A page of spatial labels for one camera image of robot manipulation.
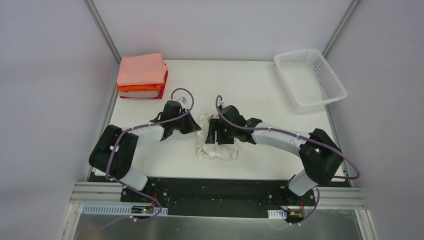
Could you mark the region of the white t shirt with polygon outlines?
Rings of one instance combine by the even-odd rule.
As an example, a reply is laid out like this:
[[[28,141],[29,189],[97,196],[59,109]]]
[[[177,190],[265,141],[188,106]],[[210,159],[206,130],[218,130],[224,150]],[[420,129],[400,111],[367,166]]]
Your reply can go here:
[[[202,159],[219,158],[226,161],[240,159],[242,156],[242,149],[237,142],[234,144],[221,145],[217,143],[206,144],[210,126],[209,121],[217,118],[218,114],[213,112],[204,112],[198,117],[197,123],[201,127],[201,130],[196,132],[196,156]]]

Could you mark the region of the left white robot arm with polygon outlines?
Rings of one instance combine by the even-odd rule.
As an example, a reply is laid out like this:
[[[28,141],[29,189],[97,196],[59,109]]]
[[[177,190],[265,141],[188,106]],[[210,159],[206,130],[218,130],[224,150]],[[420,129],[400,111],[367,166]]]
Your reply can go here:
[[[109,179],[141,191],[148,177],[132,166],[136,148],[164,141],[174,131],[186,135],[200,130],[201,127],[181,100],[168,100],[156,118],[146,125],[135,126],[128,131],[113,124],[108,125],[93,148],[88,163]]]

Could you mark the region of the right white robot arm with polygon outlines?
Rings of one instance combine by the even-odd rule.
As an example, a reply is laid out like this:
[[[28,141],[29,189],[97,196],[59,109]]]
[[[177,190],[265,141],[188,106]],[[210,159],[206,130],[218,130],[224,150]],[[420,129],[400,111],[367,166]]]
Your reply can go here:
[[[301,197],[314,187],[326,185],[336,177],[344,158],[324,130],[316,128],[301,135],[258,118],[245,119],[233,105],[219,105],[216,110],[225,138],[274,147],[300,158],[303,170],[289,180],[285,187],[288,193]]]

